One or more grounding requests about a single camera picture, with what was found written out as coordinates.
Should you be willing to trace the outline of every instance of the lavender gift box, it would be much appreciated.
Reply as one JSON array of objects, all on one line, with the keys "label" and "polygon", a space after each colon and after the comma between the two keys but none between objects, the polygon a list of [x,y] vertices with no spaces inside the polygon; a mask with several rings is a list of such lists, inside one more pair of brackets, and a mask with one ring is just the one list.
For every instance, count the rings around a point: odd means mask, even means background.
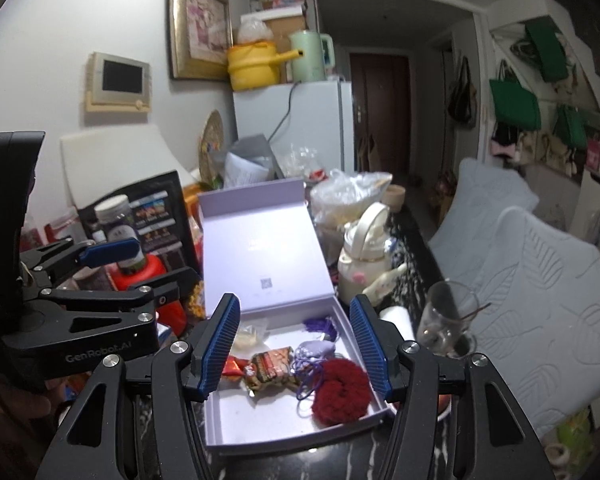
[{"label": "lavender gift box", "polygon": [[[304,202],[302,180],[277,180],[200,195],[204,232],[205,304],[210,316],[225,292],[240,299],[242,321],[267,321],[271,349],[319,338],[305,319],[331,316],[336,352],[363,366],[346,314],[333,293]],[[329,428],[276,386],[248,396],[243,384],[221,381],[205,403],[206,444],[223,454],[277,452],[325,444],[372,427],[387,410],[376,394],[367,414]]]}]

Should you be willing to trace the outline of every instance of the light green electric kettle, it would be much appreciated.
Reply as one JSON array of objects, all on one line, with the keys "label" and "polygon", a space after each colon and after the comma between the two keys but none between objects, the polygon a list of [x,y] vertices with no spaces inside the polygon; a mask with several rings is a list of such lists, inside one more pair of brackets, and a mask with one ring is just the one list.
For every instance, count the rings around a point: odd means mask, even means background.
[{"label": "light green electric kettle", "polygon": [[298,30],[289,35],[291,49],[301,50],[303,55],[291,62],[295,83],[325,81],[325,69],[335,66],[333,40],[328,34],[312,30]]}]

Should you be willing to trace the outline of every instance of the blue clamp handle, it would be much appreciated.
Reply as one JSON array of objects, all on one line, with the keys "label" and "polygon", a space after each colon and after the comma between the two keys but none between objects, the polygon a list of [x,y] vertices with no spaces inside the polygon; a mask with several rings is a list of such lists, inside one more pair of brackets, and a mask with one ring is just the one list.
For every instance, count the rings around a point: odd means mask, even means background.
[{"label": "blue clamp handle", "polygon": [[140,242],[135,238],[104,242],[87,247],[78,255],[78,263],[83,266],[100,267],[135,257],[140,251]]}]

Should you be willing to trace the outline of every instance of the brown door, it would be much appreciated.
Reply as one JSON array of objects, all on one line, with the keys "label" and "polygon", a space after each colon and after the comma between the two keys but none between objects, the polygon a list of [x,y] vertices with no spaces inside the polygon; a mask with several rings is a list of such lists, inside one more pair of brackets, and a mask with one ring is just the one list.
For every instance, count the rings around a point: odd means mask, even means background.
[{"label": "brown door", "polygon": [[408,174],[409,61],[401,56],[350,56],[358,170]]}]

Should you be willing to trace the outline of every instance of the yellow kettle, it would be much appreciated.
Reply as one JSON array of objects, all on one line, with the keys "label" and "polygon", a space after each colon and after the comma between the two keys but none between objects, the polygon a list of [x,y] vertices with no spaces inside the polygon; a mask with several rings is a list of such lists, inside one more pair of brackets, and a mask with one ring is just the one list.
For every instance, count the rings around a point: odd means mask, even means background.
[{"label": "yellow kettle", "polygon": [[231,86],[240,91],[279,84],[280,63],[302,57],[302,51],[295,49],[278,54],[273,41],[257,41],[232,46],[227,57]]}]

